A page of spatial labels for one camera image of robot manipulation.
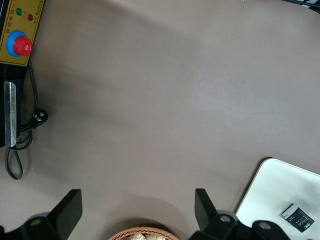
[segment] table surface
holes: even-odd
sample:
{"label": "table surface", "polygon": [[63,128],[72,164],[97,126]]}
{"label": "table surface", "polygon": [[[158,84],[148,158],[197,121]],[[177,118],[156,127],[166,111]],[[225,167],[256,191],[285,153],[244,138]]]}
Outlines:
{"label": "table surface", "polygon": [[[278,224],[292,240],[317,240],[316,236],[320,236],[319,185],[320,175],[269,158],[261,164],[236,215],[249,227],[256,220],[267,220]],[[314,220],[302,233],[281,217],[291,203]]]}
{"label": "table surface", "polygon": [[195,188],[233,211],[261,159],[320,174],[319,39],[320,14],[280,0],[45,1],[31,59],[49,119],[20,181],[0,149],[0,224],[81,189],[68,240],[153,222],[186,240]]}

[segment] small box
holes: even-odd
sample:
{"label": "small box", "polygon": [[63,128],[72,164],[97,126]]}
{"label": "small box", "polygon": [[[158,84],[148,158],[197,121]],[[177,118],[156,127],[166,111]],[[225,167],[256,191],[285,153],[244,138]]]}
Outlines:
{"label": "small box", "polygon": [[297,205],[291,204],[284,212],[282,217],[301,233],[307,230],[315,221],[302,211]]}

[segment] blue button base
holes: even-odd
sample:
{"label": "blue button base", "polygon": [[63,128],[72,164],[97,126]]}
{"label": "blue button base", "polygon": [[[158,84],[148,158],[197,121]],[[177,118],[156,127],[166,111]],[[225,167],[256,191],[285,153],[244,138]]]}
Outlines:
{"label": "blue button base", "polygon": [[23,31],[13,31],[9,36],[8,40],[6,41],[6,49],[8,50],[9,54],[13,57],[20,57],[20,54],[17,54],[14,49],[15,41],[18,37],[27,37]]}

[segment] yellow control panel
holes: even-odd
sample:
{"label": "yellow control panel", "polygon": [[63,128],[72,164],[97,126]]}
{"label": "yellow control panel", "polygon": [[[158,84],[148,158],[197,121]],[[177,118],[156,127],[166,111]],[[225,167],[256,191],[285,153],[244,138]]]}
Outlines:
{"label": "yellow control panel", "polygon": [[[0,64],[27,66],[43,5],[44,0],[9,0],[0,41]],[[16,33],[20,33],[18,36],[22,35],[22,39],[16,42],[17,38],[13,39],[10,52],[8,42]]]}

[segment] green indicator light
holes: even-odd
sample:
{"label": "green indicator light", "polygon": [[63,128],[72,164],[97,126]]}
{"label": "green indicator light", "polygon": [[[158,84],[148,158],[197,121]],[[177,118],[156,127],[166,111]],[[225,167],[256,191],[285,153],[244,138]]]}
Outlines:
{"label": "green indicator light", "polygon": [[16,9],[16,14],[18,14],[19,16],[21,16],[23,13],[22,9],[21,8],[17,8]]}

